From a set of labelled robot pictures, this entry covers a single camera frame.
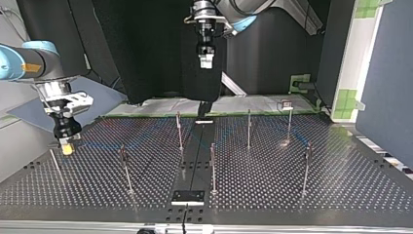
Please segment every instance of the end effector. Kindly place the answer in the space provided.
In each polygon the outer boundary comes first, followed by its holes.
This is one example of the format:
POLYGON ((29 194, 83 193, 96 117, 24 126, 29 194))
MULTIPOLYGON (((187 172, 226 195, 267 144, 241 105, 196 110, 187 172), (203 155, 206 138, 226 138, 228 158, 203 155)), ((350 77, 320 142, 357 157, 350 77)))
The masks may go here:
POLYGON ((54 135, 64 155, 73 153, 73 143, 82 131, 73 116, 87 111, 94 102, 84 92, 72 93, 72 79, 64 76, 60 56, 51 42, 25 42, 22 48, 0 44, 0 81, 31 83, 36 88, 45 112, 55 121, 54 135))
POLYGON ((217 17, 215 5, 208 0, 195 0, 192 16, 196 21, 197 54, 200 58, 201 68, 211 69, 215 55, 215 45, 213 44, 217 17))
POLYGON ((212 69, 216 49, 213 39, 217 37, 217 23, 225 24, 225 31, 219 35, 237 35, 255 21, 255 11, 264 5, 266 8, 270 7, 274 2, 274 0, 194 0, 191 16, 184 22, 196 24, 197 54, 201 68, 212 69))

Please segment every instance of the green tape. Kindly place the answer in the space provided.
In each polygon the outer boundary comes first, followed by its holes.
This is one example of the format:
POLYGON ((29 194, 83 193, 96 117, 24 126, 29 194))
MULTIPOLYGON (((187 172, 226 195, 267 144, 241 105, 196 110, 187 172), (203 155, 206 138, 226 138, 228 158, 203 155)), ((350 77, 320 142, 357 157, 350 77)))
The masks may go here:
POLYGON ((7 120, 12 120, 12 119, 18 119, 17 117, 13 115, 6 115, 0 118, 0 121, 7 121, 7 120))
POLYGON ((356 19, 375 18, 380 0, 358 0, 356 19))
POLYGON ((289 83, 289 92, 291 94, 293 93, 299 93, 299 94, 306 94, 308 93, 307 90, 299 90, 297 87, 293 87, 292 84, 294 83, 294 81, 298 81, 298 82, 310 82, 310 74, 304 74, 304 75, 292 75, 291 76, 291 80, 289 83))
POLYGON ((357 90, 339 90, 333 113, 334 119, 351 119, 356 109, 357 90))

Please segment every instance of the black cable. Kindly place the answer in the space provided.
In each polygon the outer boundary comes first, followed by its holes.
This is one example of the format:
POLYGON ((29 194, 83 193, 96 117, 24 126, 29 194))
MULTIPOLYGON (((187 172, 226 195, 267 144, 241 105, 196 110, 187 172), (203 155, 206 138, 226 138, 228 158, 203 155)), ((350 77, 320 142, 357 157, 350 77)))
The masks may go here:
POLYGON ((100 84, 106 85, 103 79, 101 78, 101 76, 93 69, 89 70, 88 74, 86 74, 85 76, 90 75, 92 72, 94 73, 95 76, 97 76, 97 78, 99 78, 100 84))
POLYGON ((317 89, 316 83, 314 83, 314 88, 315 88, 315 91, 317 93, 317 96, 319 96, 319 99, 321 100, 321 103, 324 104, 325 108, 327 109, 328 113, 331 116, 331 109, 327 106, 327 103, 325 103, 324 99, 322 99, 321 95, 319 94, 319 89, 317 89))
MULTIPOLYGON (((306 67, 307 67, 307 69, 309 69, 309 60, 308 60, 308 55, 307 55, 307 21, 308 21, 308 18, 309 18, 309 11, 310 11, 310 3, 307 5, 306 19, 304 20, 304 52, 306 54, 305 58, 306 58, 306 67)), ((321 100, 321 104, 323 104, 325 106, 325 108, 327 109, 328 113, 331 116, 331 110, 327 106, 327 103, 324 101, 322 96, 319 94, 319 89, 317 88, 316 82, 314 83, 314 88, 315 88, 317 96, 321 100)))
POLYGON ((241 10, 237 3, 235 2, 236 0, 230 0, 230 4, 231 6, 234 8, 234 10, 236 12, 238 12, 239 14, 245 16, 245 17, 252 17, 252 16, 257 16, 260 13, 266 11, 267 9, 271 8, 271 6, 273 6, 273 4, 277 1, 277 0, 273 0, 264 10, 260 11, 259 13, 246 13, 245 11, 241 10))

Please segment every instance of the metal base plate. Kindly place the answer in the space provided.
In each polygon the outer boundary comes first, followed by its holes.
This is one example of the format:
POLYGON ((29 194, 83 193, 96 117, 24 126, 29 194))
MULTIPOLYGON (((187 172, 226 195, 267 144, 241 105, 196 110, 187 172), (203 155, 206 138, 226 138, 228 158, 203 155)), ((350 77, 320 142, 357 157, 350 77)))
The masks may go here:
MULTIPOLYGON (((44 156, 0 184, 0 219, 413 227, 413 181, 322 116, 293 116, 284 145, 287 121, 252 116, 248 150, 246 116, 214 118, 217 192, 185 209, 171 206, 182 157, 174 118, 101 120, 73 157, 57 155, 62 177, 44 156), (314 156, 303 192, 307 142, 314 156), (117 153, 122 143, 133 195, 117 153)), ((194 119, 181 122, 185 145, 208 150, 189 133, 194 119)))

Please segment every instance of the cable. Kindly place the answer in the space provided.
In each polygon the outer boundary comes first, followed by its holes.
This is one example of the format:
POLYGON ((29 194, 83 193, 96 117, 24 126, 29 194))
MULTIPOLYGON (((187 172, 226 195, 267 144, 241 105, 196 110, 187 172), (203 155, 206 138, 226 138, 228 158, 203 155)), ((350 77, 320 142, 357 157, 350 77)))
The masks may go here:
POLYGON ((241 9, 238 7, 238 5, 237 5, 237 3, 236 3, 235 1, 236 1, 236 0, 230 0, 230 4, 231 4, 231 6, 234 8, 235 11, 237 11, 239 14, 241 14, 241 15, 243 15, 243 16, 245 16, 245 17, 252 17, 252 16, 257 16, 257 15, 259 15, 260 13, 262 13, 262 12, 268 10, 269 8, 271 8, 271 6, 273 6, 273 4, 274 4, 277 0, 273 0, 270 4, 268 4, 268 6, 267 6, 264 10, 260 11, 259 13, 246 13, 245 11, 241 10, 241 9))
POLYGON ((104 83, 103 79, 100 77, 100 75, 99 75, 96 71, 94 71, 93 69, 91 69, 91 70, 88 72, 88 74, 86 74, 85 76, 90 75, 92 72, 94 73, 94 75, 97 76, 97 78, 99 78, 100 84, 106 85, 106 84, 104 83))
POLYGON ((324 104, 325 108, 327 109, 328 113, 331 116, 331 109, 327 106, 327 103, 325 103, 325 101, 322 99, 321 95, 319 94, 319 89, 317 88, 316 83, 314 83, 314 88, 316 90, 317 96, 319 96, 319 99, 321 100, 321 103, 324 104))
POLYGON ((6 22, 12 27, 12 29, 15 31, 15 33, 18 35, 18 37, 21 39, 21 41, 25 42, 26 39, 24 39, 20 33, 18 32, 18 30, 16 29, 15 25, 12 23, 12 21, 9 19, 9 17, 6 15, 5 11, 7 10, 8 12, 11 12, 9 9, 5 9, 3 7, 0 7, 0 13, 4 16, 6 22))
POLYGON ((118 77, 116 78, 116 80, 114 80, 114 81, 112 82, 112 84, 110 84, 110 88, 115 89, 116 85, 118 84, 118 82, 119 82, 120 80, 121 80, 121 76, 118 76, 118 77))
MULTIPOLYGON (((310 3, 307 5, 307 10, 306 10, 306 19, 304 20, 304 52, 305 52, 305 58, 306 58, 306 67, 307 69, 309 69, 309 60, 307 57, 307 21, 309 18, 309 11, 310 11, 310 3)), ((319 89, 317 88, 317 84, 316 82, 314 83, 314 88, 315 91, 317 93, 317 96, 319 97, 319 99, 321 100, 321 103, 325 106, 325 108, 327 109, 328 113, 331 115, 331 110, 330 108, 327 106, 327 103, 324 101, 324 99, 321 97, 321 95, 319 94, 319 89)))

